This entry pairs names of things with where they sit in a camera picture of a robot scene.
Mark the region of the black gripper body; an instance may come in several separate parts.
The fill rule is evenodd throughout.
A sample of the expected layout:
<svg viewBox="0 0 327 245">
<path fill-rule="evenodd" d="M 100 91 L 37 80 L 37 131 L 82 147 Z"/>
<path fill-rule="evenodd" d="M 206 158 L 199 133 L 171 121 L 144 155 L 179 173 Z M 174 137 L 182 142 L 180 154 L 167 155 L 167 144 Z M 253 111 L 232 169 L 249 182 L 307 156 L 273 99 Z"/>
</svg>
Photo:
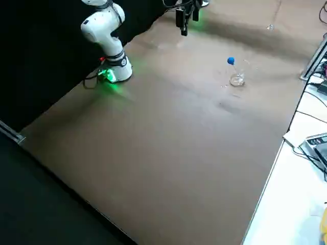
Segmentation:
<svg viewBox="0 0 327 245">
<path fill-rule="evenodd" d="M 189 1 L 180 1 L 178 4 L 179 7 L 196 7 L 201 8 L 202 7 L 202 0 L 189 0 Z"/>
</svg>

